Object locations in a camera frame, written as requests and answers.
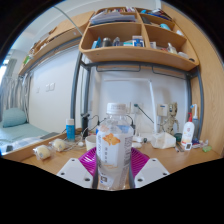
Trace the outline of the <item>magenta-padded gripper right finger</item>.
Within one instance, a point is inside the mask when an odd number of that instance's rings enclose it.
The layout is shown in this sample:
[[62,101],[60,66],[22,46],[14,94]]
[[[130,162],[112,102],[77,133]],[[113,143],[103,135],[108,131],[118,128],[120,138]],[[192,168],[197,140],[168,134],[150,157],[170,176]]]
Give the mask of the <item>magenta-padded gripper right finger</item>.
[[131,149],[129,186],[131,189],[146,186],[169,175],[157,158],[149,158],[139,150]]

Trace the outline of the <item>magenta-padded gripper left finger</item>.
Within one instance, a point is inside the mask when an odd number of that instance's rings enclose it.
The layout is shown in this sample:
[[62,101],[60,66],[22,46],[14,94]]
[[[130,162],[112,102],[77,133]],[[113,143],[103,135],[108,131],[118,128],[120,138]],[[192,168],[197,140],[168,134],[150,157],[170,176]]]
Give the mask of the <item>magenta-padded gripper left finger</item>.
[[96,189],[98,185],[96,148],[79,158],[70,158],[57,175],[84,188]]

